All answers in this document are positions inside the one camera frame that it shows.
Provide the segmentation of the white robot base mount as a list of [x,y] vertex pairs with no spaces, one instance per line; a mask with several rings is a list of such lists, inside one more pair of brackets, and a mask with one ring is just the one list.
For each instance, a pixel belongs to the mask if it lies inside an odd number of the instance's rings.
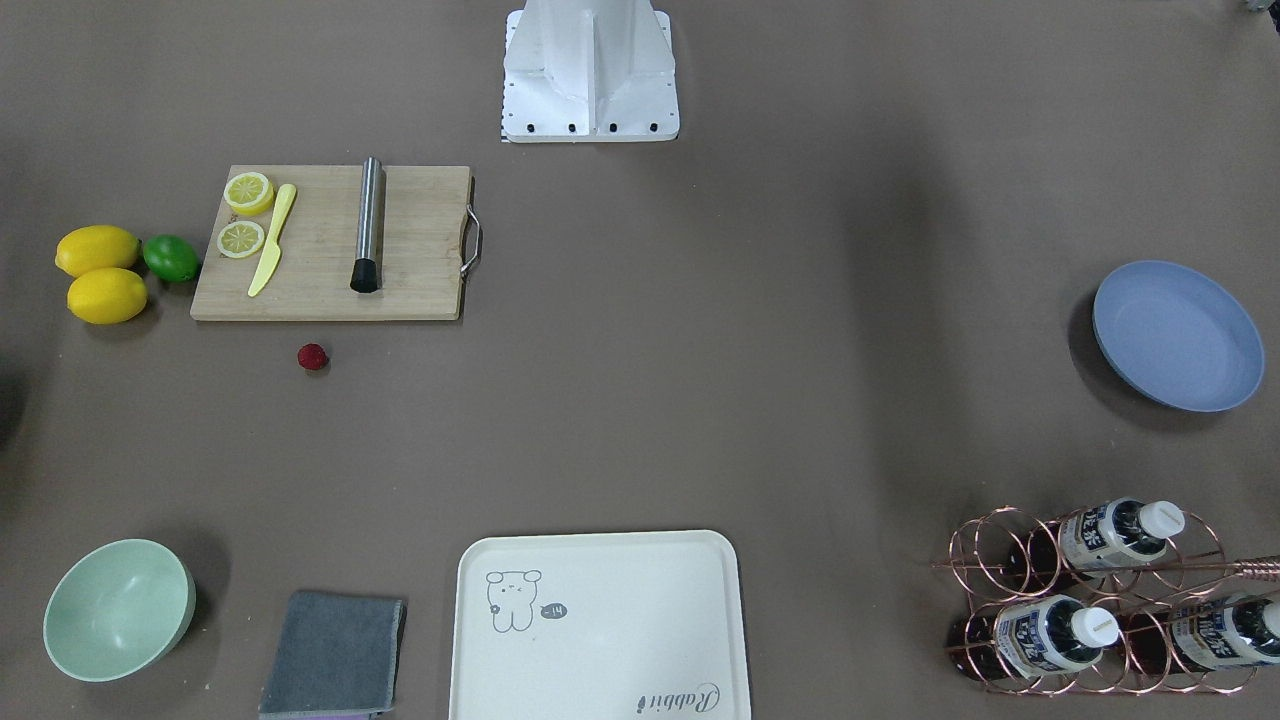
[[678,137],[672,24],[652,3],[527,1],[504,29],[503,141]]

